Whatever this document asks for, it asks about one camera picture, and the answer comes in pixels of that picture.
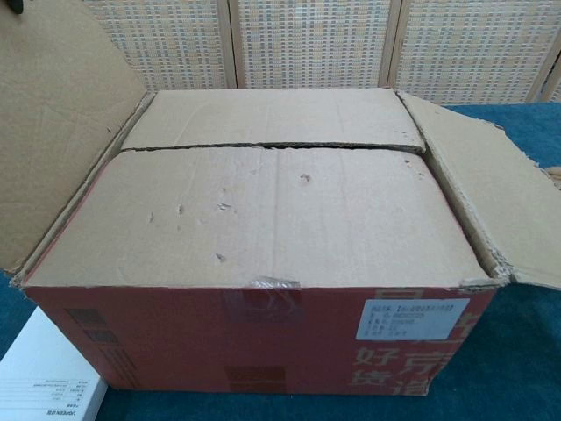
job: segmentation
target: box flap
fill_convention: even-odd
[[[31,286],[489,282],[423,159],[383,149],[123,152]]]
[[[161,91],[123,149],[212,145],[423,150],[389,89]]]
[[[145,94],[79,0],[0,4],[0,268],[16,271]]]
[[[561,289],[561,193],[505,132],[400,92],[482,253],[517,282]]]

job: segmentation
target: teal carpet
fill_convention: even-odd
[[[561,104],[450,108],[504,127],[516,145],[541,167],[561,166]],[[0,275],[0,355],[32,310],[33,304],[9,289],[7,279]],[[561,419],[559,315],[560,291],[522,285],[501,289],[458,354],[433,382],[427,397],[217,395],[110,389],[97,420],[557,421]]]

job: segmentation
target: cardboard box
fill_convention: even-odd
[[[151,101],[80,2],[0,35],[0,262],[113,387],[424,395],[497,288],[561,284],[561,195],[487,122],[387,89]]]

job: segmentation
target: paper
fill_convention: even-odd
[[[0,421],[93,421],[106,389],[38,308],[0,361]]]
[[[366,300],[357,340],[448,339],[469,301],[469,298]]]

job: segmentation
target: white book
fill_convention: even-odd
[[[105,390],[38,307],[0,361],[0,421],[93,421]]]

